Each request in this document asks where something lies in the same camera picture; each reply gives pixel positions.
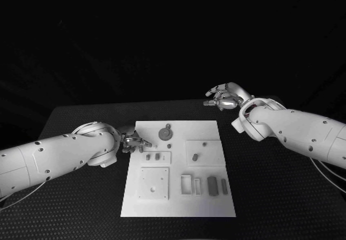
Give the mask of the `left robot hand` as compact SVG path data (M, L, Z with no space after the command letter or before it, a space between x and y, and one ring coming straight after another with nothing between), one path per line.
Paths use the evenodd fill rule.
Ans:
M138 150L140 153L144 152L144 148L151 148L153 144L144 140L137 131L132 134L122 133L121 134L121 142L122 142L122 153L134 153Z

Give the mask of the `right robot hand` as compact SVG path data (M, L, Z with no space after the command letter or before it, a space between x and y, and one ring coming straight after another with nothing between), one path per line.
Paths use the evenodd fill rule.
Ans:
M212 96L212 100L203 101L203 106L215 106L220 111L241 108L255 98L235 82L216 85L204 96Z

